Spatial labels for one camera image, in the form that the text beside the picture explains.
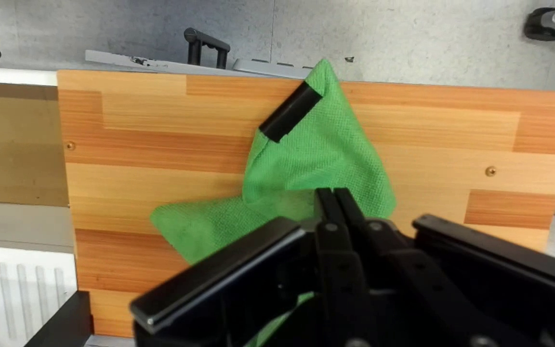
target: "green microfiber cloth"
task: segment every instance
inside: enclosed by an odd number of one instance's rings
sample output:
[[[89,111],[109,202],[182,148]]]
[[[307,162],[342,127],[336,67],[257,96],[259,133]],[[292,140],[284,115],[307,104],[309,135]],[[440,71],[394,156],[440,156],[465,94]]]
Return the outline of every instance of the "green microfiber cloth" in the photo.
[[[299,90],[305,90],[309,108],[292,100]],[[242,196],[153,212],[153,223],[188,262],[207,258],[276,216],[313,218],[319,187],[350,187],[367,216],[394,212],[390,179],[330,61],[323,59],[299,90],[282,106],[298,119],[294,127],[278,137],[263,127],[255,133]]]

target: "wooden board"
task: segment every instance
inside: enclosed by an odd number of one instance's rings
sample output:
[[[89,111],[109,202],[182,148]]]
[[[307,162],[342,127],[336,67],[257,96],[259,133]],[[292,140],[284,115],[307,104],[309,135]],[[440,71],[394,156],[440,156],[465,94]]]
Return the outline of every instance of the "wooden board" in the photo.
[[[234,196],[257,125],[288,79],[61,73],[82,289],[97,333],[130,335],[130,300],[186,264],[155,206]],[[398,192],[394,219],[432,212],[544,248],[555,208],[555,92],[344,83]]]
[[[0,202],[68,206],[57,88],[0,84]]]

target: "gray wall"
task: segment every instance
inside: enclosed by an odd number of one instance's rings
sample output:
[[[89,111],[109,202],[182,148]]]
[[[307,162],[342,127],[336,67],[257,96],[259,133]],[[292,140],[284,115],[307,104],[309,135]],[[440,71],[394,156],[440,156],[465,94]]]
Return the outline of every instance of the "gray wall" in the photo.
[[[344,79],[555,90],[555,42],[523,36],[542,5],[555,0],[0,0],[0,65],[78,67],[86,48],[186,61],[197,27],[232,61],[326,56]]]
[[[265,57],[273,2],[242,0],[0,0],[0,65],[76,67],[88,48],[186,61],[184,31],[232,42],[232,57]]]

